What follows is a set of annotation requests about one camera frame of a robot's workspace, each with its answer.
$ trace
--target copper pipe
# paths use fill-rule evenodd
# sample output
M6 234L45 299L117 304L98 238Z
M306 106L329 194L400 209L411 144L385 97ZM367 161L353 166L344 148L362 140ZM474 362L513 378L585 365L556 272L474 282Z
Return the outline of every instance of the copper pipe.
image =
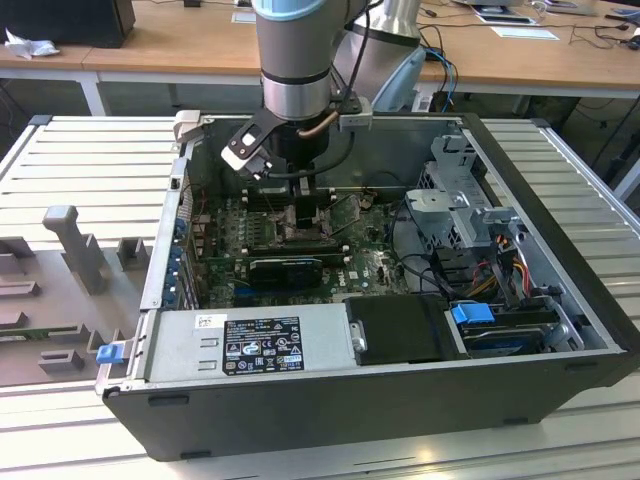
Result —
M337 110L334 110L327 116L327 118L325 118L322 122L320 122L315 127L310 128L309 130L298 130L298 136L303 140L308 140L317 135L320 135L324 130L326 130L329 127L329 125L331 125L334 121L336 121L339 116L340 114L337 112Z

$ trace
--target motherboard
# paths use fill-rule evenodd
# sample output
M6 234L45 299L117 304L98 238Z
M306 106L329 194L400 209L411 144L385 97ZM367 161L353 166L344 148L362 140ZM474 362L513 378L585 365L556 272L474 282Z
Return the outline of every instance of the motherboard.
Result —
M393 216L394 202L345 192L319 205L311 228L298 228L277 195L227 198L202 230L197 257L208 292L202 303L279 306L407 293L388 248Z

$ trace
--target blue cable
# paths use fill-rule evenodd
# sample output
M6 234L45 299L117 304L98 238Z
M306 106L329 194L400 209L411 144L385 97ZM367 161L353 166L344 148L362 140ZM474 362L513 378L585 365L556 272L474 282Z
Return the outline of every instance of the blue cable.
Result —
M440 55L438 52L436 52L435 50L431 50L430 48L427 48L427 51L431 53L434 57L436 57L438 60L440 60L442 65L444 65L445 68L447 69L447 74L449 75L449 93L447 94L447 102L445 106L442 108L442 111L446 112L447 108L451 103L451 97L453 95L453 89L455 86L454 78L453 78L453 69L451 68L451 63L449 63L449 61L446 58L444 58L442 55Z

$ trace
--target computer case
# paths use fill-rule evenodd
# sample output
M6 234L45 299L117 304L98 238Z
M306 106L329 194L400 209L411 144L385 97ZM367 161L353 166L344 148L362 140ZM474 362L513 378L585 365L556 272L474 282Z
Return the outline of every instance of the computer case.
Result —
M5 28L30 40L119 48L135 23L131 0L2 0L0 38Z

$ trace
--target power supply label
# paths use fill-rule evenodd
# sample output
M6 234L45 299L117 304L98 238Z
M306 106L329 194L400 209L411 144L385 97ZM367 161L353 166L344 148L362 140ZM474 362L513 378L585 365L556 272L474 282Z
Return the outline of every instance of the power supply label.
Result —
M227 320L224 361L227 375L304 370L298 317Z

